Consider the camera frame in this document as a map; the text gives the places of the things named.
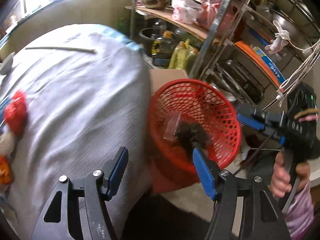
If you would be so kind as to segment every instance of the wooden shelf board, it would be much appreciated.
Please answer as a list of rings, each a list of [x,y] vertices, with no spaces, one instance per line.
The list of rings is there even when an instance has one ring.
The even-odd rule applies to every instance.
[[[132,6],[126,6],[125,8],[131,10]],[[208,36],[208,31],[205,30],[203,27],[197,25],[196,23],[185,24],[185,23],[181,23],[181,22],[173,20],[171,12],[147,9],[144,6],[137,6],[136,10],[150,14],[150,15],[155,16],[157,18],[163,19],[167,22],[170,22],[170,23],[176,25],[177,27],[184,29],[185,31],[187,31],[191,35],[197,37],[201,41],[205,41],[205,39]],[[213,40],[213,42],[220,42],[220,39],[215,38]]]

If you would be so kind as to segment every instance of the cardboard box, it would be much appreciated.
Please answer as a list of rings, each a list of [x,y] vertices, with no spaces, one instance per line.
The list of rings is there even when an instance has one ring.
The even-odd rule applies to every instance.
[[[172,80],[188,78],[186,71],[180,69],[150,69],[149,73],[151,95],[154,95],[160,87]]]

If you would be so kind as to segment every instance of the pot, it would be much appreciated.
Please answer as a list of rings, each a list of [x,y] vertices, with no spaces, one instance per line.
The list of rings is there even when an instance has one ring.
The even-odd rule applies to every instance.
[[[170,0],[142,0],[142,4],[148,9],[164,10]]]
[[[284,30],[288,31],[290,33],[290,40],[295,46],[300,49],[307,49],[311,46],[303,33],[289,19],[275,10],[271,10],[271,14],[271,22],[273,22],[273,20],[276,20]],[[306,59],[311,53],[312,49],[304,52],[297,50],[297,54],[303,59]]]

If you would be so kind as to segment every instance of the gray cloth cover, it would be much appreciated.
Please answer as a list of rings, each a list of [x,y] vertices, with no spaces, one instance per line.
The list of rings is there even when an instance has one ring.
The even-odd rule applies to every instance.
[[[14,182],[8,195],[17,212],[15,230],[22,240],[29,240],[59,176],[85,177],[125,146],[129,163],[118,194],[107,202],[120,236],[129,211],[150,187],[144,155],[148,68],[139,51],[101,33],[101,25],[65,26],[28,46],[78,47],[97,53],[23,49],[3,80],[1,98],[18,89],[27,96],[28,123],[12,154]],[[84,239],[91,239],[84,199],[79,202]]]

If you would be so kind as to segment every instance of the human hand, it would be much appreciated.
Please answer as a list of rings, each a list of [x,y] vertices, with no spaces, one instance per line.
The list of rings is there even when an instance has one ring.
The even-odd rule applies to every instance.
[[[300,184],[297,192],[304,189],[310,177],[309,163],[299,163],[296,167],[297,175],[300,177]],[[271,179],[270,190],[274,197],[284,197],[284,194],[290,192],[292,185],[290,184],[290,175],[284,169],[284,157],[282,152],[276,156],[276,162],[273,166],[273,174]]]

